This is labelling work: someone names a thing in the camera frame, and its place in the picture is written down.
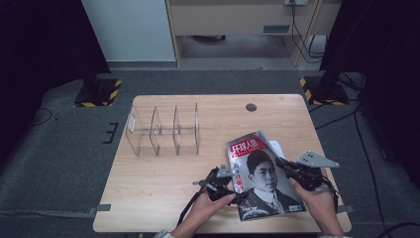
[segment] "acrylic box compartment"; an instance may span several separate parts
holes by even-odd
[[[126,136],[138,157],[198,155],[197,104],[132,106]]]

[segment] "wooden table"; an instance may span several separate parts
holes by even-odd
[[[308,150],[324,155],[304,99],[297,94],[153,95],[137,96],[133,101],[137,106],[195,103],[200,125],[198,156],[136,157],[123,135],[100,202],[100,206],[111,206],[107,211],[97,212],[95,231],[172,230],[199,189],[192,182],[205,179],[210,170],[222,163],[228,165],[228,141],[259,129],[280,144],[288,160],[296,161]],[[257,111],[248,111],[249,103],[254,103]],[[335,184],[331,171],[327,171]],[[348,214],[340,213],[338,217],[343,229],[350,231]],[[241,222],[237,206],[232,205],[218,211],[198,233],[318,231],[308,212]]]

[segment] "magazine cover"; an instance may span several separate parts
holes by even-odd
[[[306,210],[284,170],[275,165],[276,155],[284,158],[281,148],[263,131],[228,142],[227,147],[234,190],[249,193],[238,205],[242,221]]]

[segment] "hand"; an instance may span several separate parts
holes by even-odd
[[[231,203],[235,194],[226,195],[212,201],[207,193],[201,193],[191,207],[188,215],[171,233],[175,238],[192,237],[195,232],[220,208]]]
[[[309,213],[325,235],[344,235],[343,228],[337,218],[333,194],[330,190],[308,191],[295,179],[290,183],[296,193],[302,197],[308,207]]]

